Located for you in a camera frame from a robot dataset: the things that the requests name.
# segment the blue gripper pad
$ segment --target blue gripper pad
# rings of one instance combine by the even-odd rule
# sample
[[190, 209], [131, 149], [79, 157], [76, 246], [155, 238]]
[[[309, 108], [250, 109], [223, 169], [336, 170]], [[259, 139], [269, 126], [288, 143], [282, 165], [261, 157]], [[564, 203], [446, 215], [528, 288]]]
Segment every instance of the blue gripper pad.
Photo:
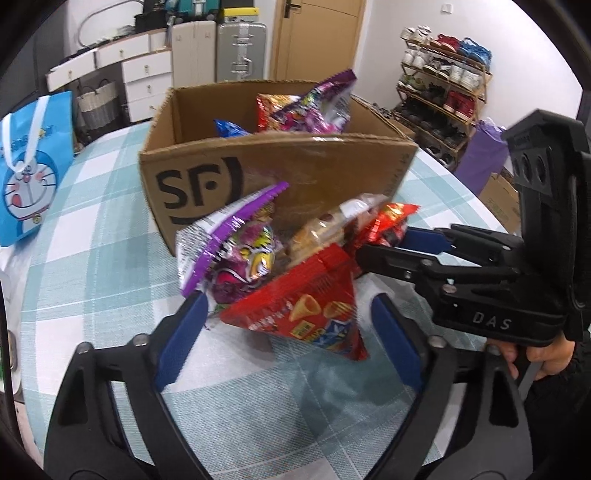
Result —
[[166, 385], [175, 383], [185, 361], [207, 320], [209, 305], [207, 295], [200, 295], [191, 305], [162, 350], [155, 386], [159, 392]]
[[442, 233], [409, 227], [398, 247], [439, 255], [442, 252], [449, 252], [452, 243]]
[[400, 380], [418, 393], [423, 388], [420, 357], [390, 309], [379, 296], [372, 302], [371, 318]]

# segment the shoe rack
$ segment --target shoe rack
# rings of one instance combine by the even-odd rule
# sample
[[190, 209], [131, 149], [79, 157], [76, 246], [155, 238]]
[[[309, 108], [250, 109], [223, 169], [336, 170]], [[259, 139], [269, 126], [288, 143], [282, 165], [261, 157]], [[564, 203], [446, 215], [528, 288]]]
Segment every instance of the shoe rack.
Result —
[[445, 91], [446, 91], [445, 96], [446, 97], [450, 91], [454, 90], [456, 92], [459, 92], [459, 93], [467, 95], [471, 98], [474, 98], [474, 101], [475, 101], [474, 114], [473, 114], [472, 118], [470, 118], [468, 120], [464, 120], [462, 118], [459, 118], [454, 113], [451, 113], [451, 112], [445, 110], [441, 106], [436, 105], [435, 103], [430, 102], [427, 99], [424, 99], [423, 97], [421, 97], [421, 95], [419, 93], [412, 92], [409, 89], [406, 89], [404, 87], [399, 87], [399, 86], [396, 87], [398, 95], [402, 101], [405, 101], [408, 98], [414, 98], [414, 99], [418, 100], [419, 102], [422, 102], [423, 104], [427, 105], [432, 110], [440, 112], [443, 115], [446, 115], [455, 124], [459, 124], [463, 127], [463, 129], [466, 133], [466, 139], [457, 148], [451, 148], [448, 145], [446, 145], [441, 139], [435, 137], [431, 132], [425, 130], [424, 128], [422, 128], [412, 122], [409, 122], [403, 116], [401, 116], [398, 112], [396, 112], [396, 111], [392, 112], [393, 115], [396, 117], [397, 121], [399, 121], [403, 125], [411, 128], [413, 131], [420, 132], [423, 135], [425, 135], [426, 137], [429, 137], [429, 139], [433, 140], [436, 144], [441, 145], [445, 151], [448, 151], [454, 157], [455, 166], [457, 166], [460, 161], [463, 150], [465, 149], [466, 144], [470, 141], [472, 135], [474, 134], [474, 131], [475, 131], [474, 128], [475, 128], [476, 124], [478, 123], [478, 120], [480, 120], [480, 112], [487, 102], [487, 89], [488, 89], [488, 84], [492, 80], [492, 73], [486, 71], [486, 66], [484, 64], [482, 64], [476, 60], [473, 60], [473, 59], [468, 59], [468, 58], [464, 57], [463, 55], [453, 53], [453, 52], [446, 50], [444, 48], [439, 48], [439, 47], [435, 47], [435, 46], [432, 46], [429, 44], [419, 43], [419, 42], [416, 42], [413, 40], [406, 40], [404, 38], [402, 40], [404, 40], [406, 42], [407, 48], [409, 48], [409, 47], [418, 48], [419, 50], [424, 51], [426, 53], [435, 54], [435, 55], [440, 56], [444, 59], [453, 60], [454, 62], [459, 63], [459, 64], [465, 64], [465, 65], [473, 68], [474, 70], [478, 71], [478, 73], [480, 73], [480, 75], [483, 78], [483, 82], [482, 82], [482, 85], [480, 86], [480, 88], [476, 91], [471, 91], [458, 83], [451, 82], [451, 81], [446, 80], [442, 77], [434, 75], [430, 72], [426, 72], [425, 70], [417, 69], [415, 67], [406, 65], [405, 63], [401, 63], [402, 70], [406, 75], [416, 76], [417, 74], [421, 74], [422, 76], [424, 76], [428, 79], [436, 80], [438, 85], [442, 85], [445, 88]]

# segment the silver suitcase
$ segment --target silver suitcase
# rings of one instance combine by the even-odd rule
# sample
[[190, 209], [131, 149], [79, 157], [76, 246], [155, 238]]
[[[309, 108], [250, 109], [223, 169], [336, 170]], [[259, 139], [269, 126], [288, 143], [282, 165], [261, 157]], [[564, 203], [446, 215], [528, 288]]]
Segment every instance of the silver suitcase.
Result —
[[267, 26], [231, 23], [217, 26], [217, 81], [262, 80]]

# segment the checkered tablecloth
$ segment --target checkered tablecloth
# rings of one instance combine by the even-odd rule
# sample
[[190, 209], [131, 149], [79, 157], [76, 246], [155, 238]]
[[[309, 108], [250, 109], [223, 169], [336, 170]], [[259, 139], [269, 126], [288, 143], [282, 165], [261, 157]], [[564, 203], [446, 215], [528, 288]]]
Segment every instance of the checkered tablecloth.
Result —
[[[152, 331], [182, 302], [175, 259], [160, 238], [139, 179], [138, 151], [147, 132], [147, 124], [139, 125], [88, 146], [64, 178], [37, 238], [22, 307], [21, 351], [25, 402], [41, 452], [76, 345], [121, 345]], [[422, 206], [411, 221], [416, 226], [465, 223], [502, 230], [468, 189], [422, 151], [396, 199]], [[221, 323], [201, 333], [180, 378], [163, 395], [216, 480], [345, 480], [363, 478], [371, 469], [414, 398], [369, 324], [376, 293], [394, 295], [428, 333], [465, 348], [482, 344], [432, 325], [428, 307], [408, 284], [391, 290], [369, 275], [356, 288], [371, 355], [365, 362]], [[114, 389], [129, 442], [149, 461], [125, 389]], [[438, 455], [435, 444], [430, 457]]]

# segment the cardboard carton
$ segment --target cardboard carton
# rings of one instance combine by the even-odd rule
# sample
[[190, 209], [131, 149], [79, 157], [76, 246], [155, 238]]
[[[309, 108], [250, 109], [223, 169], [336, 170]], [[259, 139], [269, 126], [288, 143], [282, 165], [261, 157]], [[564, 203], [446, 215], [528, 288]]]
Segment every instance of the cardboard carton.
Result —
[[224, 82], [169, 91], [139, 154], [142, 185], [174, 254], [177, 230], [256, 190], [285, 180], [274, 226], [295, 231], [360, 193], [392, 196], [417, 146], [392, 121], [351, 101], [342, 135], [266, 132], [217, 138], [214, 119], [247, 131], [259, 93], [302, 95], [313, 82]]
[[521, 223], [519, 194], [508, 181], [498, 173], [493, 173], [478, 198], [507, 232], [515, 233]]

